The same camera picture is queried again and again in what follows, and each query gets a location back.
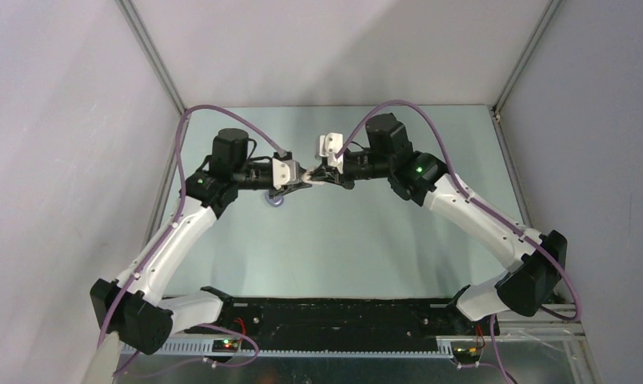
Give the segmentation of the white earbud charging case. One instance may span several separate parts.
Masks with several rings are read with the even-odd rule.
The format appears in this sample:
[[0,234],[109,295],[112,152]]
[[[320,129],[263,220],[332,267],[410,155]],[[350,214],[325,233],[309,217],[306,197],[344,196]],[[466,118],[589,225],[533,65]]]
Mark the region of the white earbud charging case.
[[313,180],[312,173],[313,173],[312,170],[306,170],[301,176],[302,182],[311,186],[321,186],[325,184],[325,182],[323,181]]

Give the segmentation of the purple earbud charging case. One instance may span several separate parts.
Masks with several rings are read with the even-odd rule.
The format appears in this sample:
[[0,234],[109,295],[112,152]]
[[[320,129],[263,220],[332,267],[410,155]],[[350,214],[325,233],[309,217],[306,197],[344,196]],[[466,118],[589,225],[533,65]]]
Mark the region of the purple earbud charging case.
[[284,198],[283,197],[276,197],[276,198],[266,197],[266,203],[271,207],[278,208],[283,205]]

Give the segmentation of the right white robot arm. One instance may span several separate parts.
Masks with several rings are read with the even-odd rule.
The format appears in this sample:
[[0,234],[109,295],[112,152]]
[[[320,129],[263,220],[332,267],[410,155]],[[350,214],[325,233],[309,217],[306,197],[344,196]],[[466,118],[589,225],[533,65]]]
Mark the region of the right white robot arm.
[[505,273],[454,296],[447,322],[455,333],[468,334],[481,319],[507,310],[534,316],[561,281],[565,236],[524,226],[489,205],[440,158],[415,150],[393,114],[369,118],[365,131],[369,145],[359,151],[344,149],[341,134],[322,135],[321,164],[305,172],[304,181],[351,190],[358,180],[384,178],[400,198],[443,215],[492,253]]

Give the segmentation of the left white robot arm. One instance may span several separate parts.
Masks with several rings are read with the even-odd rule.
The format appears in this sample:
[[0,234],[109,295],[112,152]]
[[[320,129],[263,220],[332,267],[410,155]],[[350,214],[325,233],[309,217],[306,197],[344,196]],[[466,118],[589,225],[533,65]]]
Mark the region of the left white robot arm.
[[278,198],[306,188],[304,169],[290,152],[254,158],[251,138],[237,128],[218,131],[212,151],[181,186],[174,213],[143,251],[114,280],[98,279],[90,298],[102,332],[151,355],[171,334],[205,323],[225,333],[234,310],[208,291],[164,298],[170,279],[194,243],[222,216],[240,190]]

